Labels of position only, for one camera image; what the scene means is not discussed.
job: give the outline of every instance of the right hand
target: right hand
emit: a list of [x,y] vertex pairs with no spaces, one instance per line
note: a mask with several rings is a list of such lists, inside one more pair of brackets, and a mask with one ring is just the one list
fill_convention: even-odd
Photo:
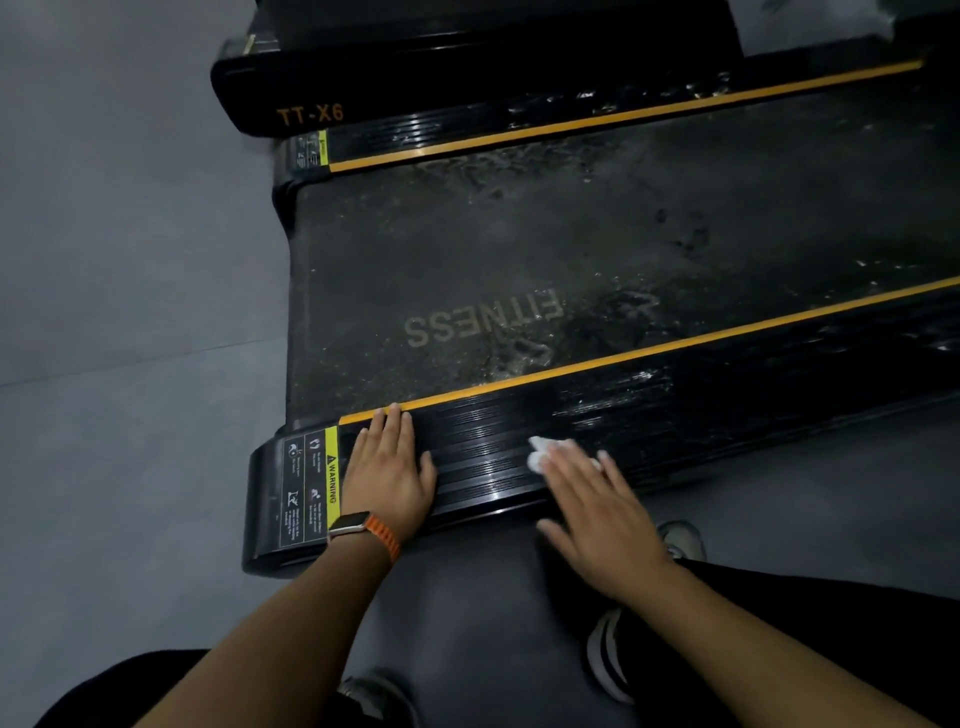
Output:
[[613,458],[597,457],[602,473],[572,440],[547,452],[543,474],[568,530],[548,520],[537,528],[590,586],[630,604],[676,567]]

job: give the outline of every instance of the forearm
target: forearm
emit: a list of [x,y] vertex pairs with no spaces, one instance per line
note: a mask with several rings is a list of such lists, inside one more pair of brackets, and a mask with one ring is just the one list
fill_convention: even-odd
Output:
[[372,534],[342,536],[209,652],[138,728],[313,728],[390,570]]
[[931,725],[681,567],[630,606],[747,728]]

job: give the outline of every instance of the warning sticker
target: warning sticker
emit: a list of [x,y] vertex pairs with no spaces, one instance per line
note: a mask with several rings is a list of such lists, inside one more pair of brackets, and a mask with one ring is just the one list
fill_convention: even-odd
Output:
[[280,546],[326,539],[340,517],[340,456],[337,427],[291,437],[283,443]]
[[303,460],[305,438],[283,441],[280,491],[280,546],[303,543]]

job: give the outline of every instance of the orange watch band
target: orange watch band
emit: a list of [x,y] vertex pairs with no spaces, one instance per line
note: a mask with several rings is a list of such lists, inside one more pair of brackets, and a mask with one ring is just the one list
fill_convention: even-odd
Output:
[[390,530],[390,526],[381,521],[373,513],[367,516],[367,519],[364,521],[364,526],[383,542],[383,545],[390,551],[390,563],[395,564],[396,560],[400,558],[400,542],[396,539],[394,532]]

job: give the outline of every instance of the white object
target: white object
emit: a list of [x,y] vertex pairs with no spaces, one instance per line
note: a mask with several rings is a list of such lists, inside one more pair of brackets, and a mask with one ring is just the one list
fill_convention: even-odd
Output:
[[[530,443],[530,447],[534,449],[529,455],[527,455],[527,467],[532,470],[537,475],[543,475],[543,465],[542,460],[546,457],[547,449],[551,445],[559,445],[560,440],[551,440],[549,437],[531,437],[527,442]],[[593,463],[593,467],[598,471],[603,471],[603,466],[600,465],[599,461],[590,458],[590,462]]]

